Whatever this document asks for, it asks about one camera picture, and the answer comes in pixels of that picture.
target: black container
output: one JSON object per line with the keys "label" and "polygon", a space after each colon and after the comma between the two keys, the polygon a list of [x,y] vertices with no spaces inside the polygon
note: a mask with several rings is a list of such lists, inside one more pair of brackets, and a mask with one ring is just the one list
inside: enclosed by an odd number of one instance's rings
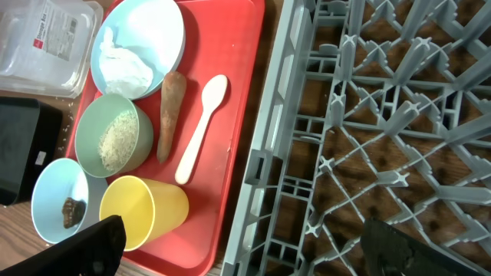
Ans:
{"label": "black container", "polygon": [[36,99],[0,97],[0,204],[31,199],[53,160],[63,113]]}

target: rice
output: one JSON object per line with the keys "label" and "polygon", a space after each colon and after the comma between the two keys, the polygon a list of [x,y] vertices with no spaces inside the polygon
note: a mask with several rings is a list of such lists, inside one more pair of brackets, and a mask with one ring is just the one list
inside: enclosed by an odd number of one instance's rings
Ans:
{"label": "rice", "polygon": [[99,156],[104,167],[114,172],[131,157],[137,142],[138,119],[133,111],[124,111],[111,122],[99,142]]}

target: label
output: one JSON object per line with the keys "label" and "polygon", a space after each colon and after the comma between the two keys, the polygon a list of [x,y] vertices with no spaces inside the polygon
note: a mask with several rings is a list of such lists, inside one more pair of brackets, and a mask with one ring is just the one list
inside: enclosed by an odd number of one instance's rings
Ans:
{"label": "label", "polygon": [[44,163],[44,158],[45,157],[46,157],[46,153],[45,152],[39,152],[38,153],[38,158],[36,158],[35,164],[36,165],[39,165],[39,166],[42,166],[43,163]]}
{"label": "label", "polygon": [[69,61],[77,24],[77,19],[47,0],[33,46]]}

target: crumpled tissue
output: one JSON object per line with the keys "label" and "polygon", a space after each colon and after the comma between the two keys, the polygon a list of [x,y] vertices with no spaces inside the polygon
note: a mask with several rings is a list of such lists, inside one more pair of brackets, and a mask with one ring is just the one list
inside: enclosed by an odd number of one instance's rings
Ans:
{"label": "crumpled tissue", "polygon": [[105,93],[120,94],[131,100],[141,97],[152,83],[152,69],[132,51],[116,48],[113,38],[113,30],[106,28],[99,59],[101,73],[106,81]]}

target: plastic cup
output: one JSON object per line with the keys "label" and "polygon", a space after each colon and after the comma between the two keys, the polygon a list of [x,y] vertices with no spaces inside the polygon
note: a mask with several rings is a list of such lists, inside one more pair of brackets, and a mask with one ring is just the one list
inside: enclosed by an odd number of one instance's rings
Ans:
{"label": "plastic cup", "polygon": [[[107,170],[102,164],[97,149],[107,127],[125,111],[137,113],[138,134],[130,158],[114,171]],[[96,99],[85,110],[80,119],[75,136],[75,152],[82,168],[95,177],[108,177],[116,173],[125,173],[136,169],[145,161],[152,149],[153,128],[148,116],[131,100],[118,94],[108,94]]]}
{"label": "plastic cup", "polygon": [[[99,207],[106,189],[106,179],[89,176],[72,159],[53,161],[39,176],[32,193],[31,215],[36,232],[55,244],[99,222]],[[66,229],[61,210],[68,197],[84,201],[86,206],[82,221]]]}
{"label": "plastic cup", "polygon": [[183,224],[188,211],[189,202],[180,187],[122,176],[107,188],[99,219],[120,215],[126,232],[124,251],[132,251]]}

